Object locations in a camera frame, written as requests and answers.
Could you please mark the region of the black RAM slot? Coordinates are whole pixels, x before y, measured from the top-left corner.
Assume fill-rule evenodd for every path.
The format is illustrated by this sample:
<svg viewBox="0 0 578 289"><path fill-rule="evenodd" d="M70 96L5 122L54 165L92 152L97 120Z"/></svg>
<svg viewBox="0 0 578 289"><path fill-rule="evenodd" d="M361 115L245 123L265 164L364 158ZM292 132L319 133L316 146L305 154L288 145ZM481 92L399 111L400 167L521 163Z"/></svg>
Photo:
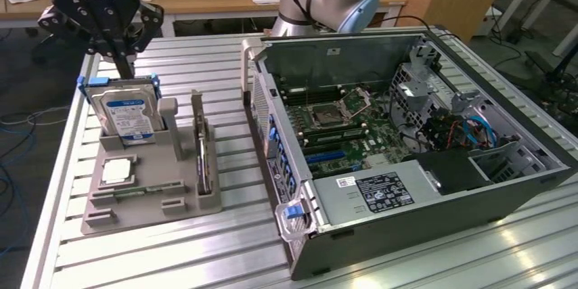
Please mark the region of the black RAM slot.
<svg viewBox="0 0 578 289"><path fill-rule="evenodd" d="M312 96L312 95L320 95L320 96L324 96L324 95L329 95L329 96L332 96L332 95L339 95L339 89L336 88L333 91L323 91L323 92L304 92L304 93L289 93L289 94L282 94L284 96L304 96L304 95L309 95L309 96Z"/></svg>
<svg viewBox="0 0 578 289"><path fill-rule="evenodd" d="M333 91L336 89L335 86L311 86L311 85L304 85L304 86L282 86L280 88L280 92L282 94L289 94L289 93L304 93L304 92L323 92L323 91Z"/></svg>
<svg viewBox="0 0 578 289"><path fill-rule="evenodd" d="M333 101L340 98L339 91L304 91L296 93L285 93L282 95L282 100L285 101L313 101L313 102L327 102Z"/></svg>
<svg viewBox="0 0 578 289"><path fill-rule="evenodd" d="M312 96L296 96L296 97L284 97L282 102L288 106L305 106L325 102L335 102L340 100L339 96L329 96L329 95L312 95Z"/></svg>

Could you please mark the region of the grey plastic parts rack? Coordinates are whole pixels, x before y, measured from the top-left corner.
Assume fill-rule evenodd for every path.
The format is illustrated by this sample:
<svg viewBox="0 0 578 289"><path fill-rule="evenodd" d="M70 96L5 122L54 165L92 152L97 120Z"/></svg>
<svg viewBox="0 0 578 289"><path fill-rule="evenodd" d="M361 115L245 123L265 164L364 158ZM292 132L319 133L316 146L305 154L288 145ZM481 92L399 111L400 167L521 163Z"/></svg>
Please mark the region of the grey plastic parts rack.
<svg viewBox="0 0 578 289"><path fill-rule="evenodd" d="M154 133L154 143L124 146L117 136L101 135L98 138L100 147L80 227L85 235L134 229L221 211L213 126L208 123L208 167L213 187L209 195L200 196L196 190L193 118L189 127L177 126L177 103L173 98L158 99L157 112L164 119L165 129ZM114 159L130 161L129 177L125 182L105 185L101 183L104 163ZM113 196L114 190L173 182L180 187L161 194L126 198Z"/></svg>

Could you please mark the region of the CPU socket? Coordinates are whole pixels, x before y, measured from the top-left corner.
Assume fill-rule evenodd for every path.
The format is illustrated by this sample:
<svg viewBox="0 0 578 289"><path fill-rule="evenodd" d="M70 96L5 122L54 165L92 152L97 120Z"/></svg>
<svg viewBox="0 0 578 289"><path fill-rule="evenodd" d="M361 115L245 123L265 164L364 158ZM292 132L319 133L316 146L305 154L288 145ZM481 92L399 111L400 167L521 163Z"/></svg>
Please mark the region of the CPU socket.
<svg viewBox="0 0 578 289"><path fill-rule="evenodd" d="M312 129L327 129L347 125L347 119L335 102L311 105L307 111Z"/></svg>

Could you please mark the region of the green RAM stick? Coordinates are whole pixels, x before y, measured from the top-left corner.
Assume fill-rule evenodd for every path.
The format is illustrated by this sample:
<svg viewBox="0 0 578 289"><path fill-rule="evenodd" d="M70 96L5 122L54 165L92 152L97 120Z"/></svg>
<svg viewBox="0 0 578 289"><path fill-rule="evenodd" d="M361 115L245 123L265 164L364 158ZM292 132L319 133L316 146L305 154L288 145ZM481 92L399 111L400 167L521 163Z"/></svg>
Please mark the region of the green RAM stick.
<svg viewBox="0 0 578 289"><path fill-rule="evenodd" d="M161 194L164 193L164 191L172 189L173 187L180 187L180 184L173 182L173 183L164 183L160 185L130 187L130 188L114 190L113 196L116 198L126 198L130 196L145 196L149 194Z"/></svg>

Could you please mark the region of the metal socket cover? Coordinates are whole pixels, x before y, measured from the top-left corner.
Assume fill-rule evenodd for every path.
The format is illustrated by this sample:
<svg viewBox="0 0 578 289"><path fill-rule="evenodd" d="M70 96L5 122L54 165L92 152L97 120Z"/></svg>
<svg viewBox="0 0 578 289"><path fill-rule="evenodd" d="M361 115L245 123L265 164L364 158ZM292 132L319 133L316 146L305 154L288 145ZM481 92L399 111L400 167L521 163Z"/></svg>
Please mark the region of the metal socket cover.
<svg viewBox="0 0 578 289"><path fill-rule="evenodd" d="M371 105L369 95L361 87L356 87L339 101L343 112L353 117Z"/></svg>

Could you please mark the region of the blue expansion slot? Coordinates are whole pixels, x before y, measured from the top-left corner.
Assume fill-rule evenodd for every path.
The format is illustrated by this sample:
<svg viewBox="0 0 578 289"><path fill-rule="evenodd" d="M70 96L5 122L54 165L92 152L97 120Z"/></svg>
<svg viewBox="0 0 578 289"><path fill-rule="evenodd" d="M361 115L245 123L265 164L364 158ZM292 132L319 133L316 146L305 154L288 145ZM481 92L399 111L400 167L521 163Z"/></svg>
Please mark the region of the blue expansion slot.
<svg viewBox="0 0 578 289"><path fill-rule="evenodd" d="M345 157L345 153L343 150L319 152L315 154L305 155L305 163L316 164L316 163L327 162L329 160L339 160L344 157Z"/></svg>

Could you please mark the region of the green motherboard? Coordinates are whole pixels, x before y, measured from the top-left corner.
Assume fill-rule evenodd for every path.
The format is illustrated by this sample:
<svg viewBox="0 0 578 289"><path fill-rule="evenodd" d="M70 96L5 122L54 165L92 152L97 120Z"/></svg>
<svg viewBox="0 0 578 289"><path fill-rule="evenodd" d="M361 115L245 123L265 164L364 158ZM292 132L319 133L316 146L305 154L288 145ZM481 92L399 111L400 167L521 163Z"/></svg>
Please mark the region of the green motherboard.
<svg viewBox="0 0 578 289"><path fill-rule="evenodd" d="M281 89L280 97L315 179L395 164L409 154L368 85Z"/></svg>

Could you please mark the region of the perforated metal drive cage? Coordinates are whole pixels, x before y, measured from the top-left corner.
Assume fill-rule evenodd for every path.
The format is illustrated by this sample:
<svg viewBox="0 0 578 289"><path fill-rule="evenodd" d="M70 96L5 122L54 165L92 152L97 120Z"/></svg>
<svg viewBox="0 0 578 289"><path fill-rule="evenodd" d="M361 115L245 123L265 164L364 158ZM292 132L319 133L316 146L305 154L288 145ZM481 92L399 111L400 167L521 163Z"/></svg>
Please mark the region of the perforated metal drive cage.
<svg viewBox="0 0 578 289"><path fill-rule="evenodd" d="M419 129L440 110L451 110L455 92L429 68L401 63L389 84L391 117L396 126Z"/></svg>

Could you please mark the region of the silver chipset heatsink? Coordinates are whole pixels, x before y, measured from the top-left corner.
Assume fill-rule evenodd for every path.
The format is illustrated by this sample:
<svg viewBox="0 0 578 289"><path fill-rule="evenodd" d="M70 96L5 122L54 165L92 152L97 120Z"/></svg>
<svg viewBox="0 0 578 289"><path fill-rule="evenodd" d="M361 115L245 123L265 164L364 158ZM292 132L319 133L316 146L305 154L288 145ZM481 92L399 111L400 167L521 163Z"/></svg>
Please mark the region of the silver chipset heatsink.
<svg viewBox="0 0 578 289"><path fill-rule="evenodd" d="M372 154L364 158L364 168L371 169L379 165L391 164L385 154Z"/></svg>

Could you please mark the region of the blue release latch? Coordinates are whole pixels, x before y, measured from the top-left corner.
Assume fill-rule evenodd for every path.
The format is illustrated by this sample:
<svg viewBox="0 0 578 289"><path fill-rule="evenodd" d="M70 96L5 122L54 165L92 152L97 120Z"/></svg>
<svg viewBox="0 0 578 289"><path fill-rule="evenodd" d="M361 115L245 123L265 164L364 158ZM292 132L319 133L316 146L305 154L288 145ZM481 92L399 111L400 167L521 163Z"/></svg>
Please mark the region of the blue release latch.
<svg viewBox="0 0 578 289"><path fill-rule="evenodd" d="M282 210L282 224L288 225L292 219L297 219L303 216L303 207L300 204L289 205Z"/></svg>

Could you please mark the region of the grey power supply unit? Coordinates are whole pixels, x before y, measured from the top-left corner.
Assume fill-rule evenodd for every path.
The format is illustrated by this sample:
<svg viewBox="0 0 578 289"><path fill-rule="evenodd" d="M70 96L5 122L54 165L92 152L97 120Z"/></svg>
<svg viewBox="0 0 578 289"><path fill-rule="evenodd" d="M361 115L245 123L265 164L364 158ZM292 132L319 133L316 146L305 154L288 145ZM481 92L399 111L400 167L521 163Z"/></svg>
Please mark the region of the grey power supply unit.
<svg viewBox="0 0 578 289"><path fill-rule="evenodd" d="M315 179L312 185L331 226L353 225L441 198L415 160Z"/></svg>

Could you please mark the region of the black plastic shroud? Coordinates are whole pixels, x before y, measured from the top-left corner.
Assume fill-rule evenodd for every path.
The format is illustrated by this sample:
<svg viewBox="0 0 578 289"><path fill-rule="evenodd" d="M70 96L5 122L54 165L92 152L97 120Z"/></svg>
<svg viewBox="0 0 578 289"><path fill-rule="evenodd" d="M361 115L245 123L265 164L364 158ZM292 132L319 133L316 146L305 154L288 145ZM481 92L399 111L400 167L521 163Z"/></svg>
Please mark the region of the black plastic shroud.
<svg viewBox="0 0 578 289"><path fill-rule="evenodd" d="M415 154L423 170L429 172L441 195L473 190L491 185L464 150L445 150Z"/></svg>

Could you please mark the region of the open black PC case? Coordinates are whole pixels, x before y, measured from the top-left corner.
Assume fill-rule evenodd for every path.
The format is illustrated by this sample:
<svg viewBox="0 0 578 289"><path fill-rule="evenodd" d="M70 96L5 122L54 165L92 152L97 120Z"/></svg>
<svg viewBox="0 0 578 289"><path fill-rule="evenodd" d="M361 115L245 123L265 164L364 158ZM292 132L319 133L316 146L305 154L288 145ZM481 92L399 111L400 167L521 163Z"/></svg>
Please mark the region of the open black PC case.
<svg viewBox="0 0 578 289"><path fill-rule="evenodd" d="M327 55L331 48L340 48L339 55ZM415 71L429 68L455 92L451 110L440 110L419 129L396 126L391 117L389 84L399 65L407 62ZM469 152L519 141L547 170L473 190L439 193L441 198L353 225L328 225L280 88L357 83L387 101L385 113L409 149L400 162L415 160L415 154L423 152ZM241 90L293 280L499 221L537 194L578 176L578 146L561 129L540 127L509 99L515 88L480 57L453 37L425 28L246 38L241 42ZM433 176L427 171L425 175L436 187ZM293 204L301 205L304 213L284 225L282 210Z"/></svg>

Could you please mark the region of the grey metal disk bay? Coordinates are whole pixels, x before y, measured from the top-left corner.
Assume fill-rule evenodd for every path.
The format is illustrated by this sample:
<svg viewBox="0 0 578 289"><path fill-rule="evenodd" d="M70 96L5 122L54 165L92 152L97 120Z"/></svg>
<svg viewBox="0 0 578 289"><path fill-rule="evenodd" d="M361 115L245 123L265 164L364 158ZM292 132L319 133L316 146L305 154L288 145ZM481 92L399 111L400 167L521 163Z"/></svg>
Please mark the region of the grey metal disk bay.
<svg viewBox="0 0 578 289"><path fill-rule="evenodd" d="M519 141L492 149L471 150L468 156L492 183L500 183L547 170L545 165Z"/></svg>

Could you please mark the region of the hard disk with blue bracket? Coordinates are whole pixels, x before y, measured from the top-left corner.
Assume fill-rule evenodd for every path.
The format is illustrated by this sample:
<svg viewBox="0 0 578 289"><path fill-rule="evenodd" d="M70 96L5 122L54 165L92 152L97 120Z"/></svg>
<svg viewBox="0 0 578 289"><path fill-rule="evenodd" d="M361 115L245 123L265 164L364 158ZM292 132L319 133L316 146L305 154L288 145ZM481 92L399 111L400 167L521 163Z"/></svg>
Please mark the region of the hard disk with blue bracket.
<svg viewBox="0 0 578 289"><path fill-rule="evenodd" d="M106 136L117 136L124 146L154 143L164 130L157 112L160 80L156 74L133 79L80 76L77 88L85 96Z"/></svg>

